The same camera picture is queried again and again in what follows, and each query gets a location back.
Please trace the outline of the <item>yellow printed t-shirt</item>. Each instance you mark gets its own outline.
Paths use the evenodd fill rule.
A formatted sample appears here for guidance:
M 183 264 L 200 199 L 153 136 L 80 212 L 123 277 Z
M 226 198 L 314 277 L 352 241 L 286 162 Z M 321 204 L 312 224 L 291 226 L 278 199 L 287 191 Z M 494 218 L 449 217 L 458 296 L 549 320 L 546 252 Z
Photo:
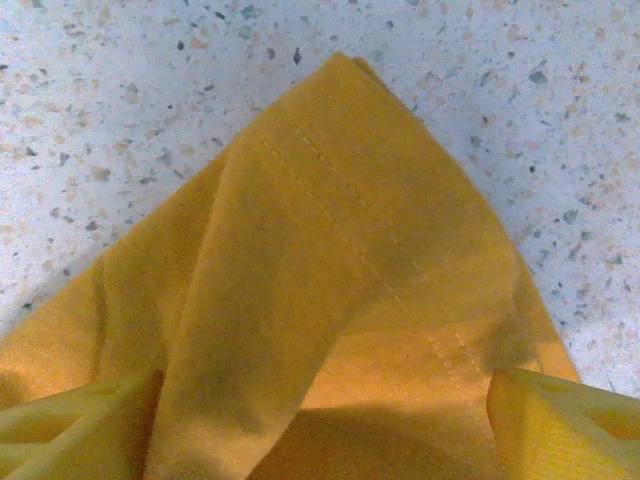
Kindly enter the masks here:
M 506 480 L 513 366 L 577 376 L 482 195 L 336 54 L 0 340 L 0 409 L 156 369 L 145 480 Z

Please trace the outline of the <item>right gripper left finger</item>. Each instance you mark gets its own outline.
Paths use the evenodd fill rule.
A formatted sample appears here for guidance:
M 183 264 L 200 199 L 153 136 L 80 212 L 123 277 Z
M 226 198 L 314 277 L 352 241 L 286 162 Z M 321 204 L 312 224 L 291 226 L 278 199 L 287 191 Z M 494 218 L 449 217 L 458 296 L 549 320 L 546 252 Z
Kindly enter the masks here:
M 0 410 L 0 480 L 142 480 L 163 374 Z

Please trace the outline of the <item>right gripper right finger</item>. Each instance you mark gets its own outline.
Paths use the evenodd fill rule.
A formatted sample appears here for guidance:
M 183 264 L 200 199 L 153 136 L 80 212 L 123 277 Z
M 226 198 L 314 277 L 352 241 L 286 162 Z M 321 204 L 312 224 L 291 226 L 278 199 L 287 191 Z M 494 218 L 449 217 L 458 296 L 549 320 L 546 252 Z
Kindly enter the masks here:
M 640 480 L 640 400 L 498 369 L 487 414 L 508 480 Z

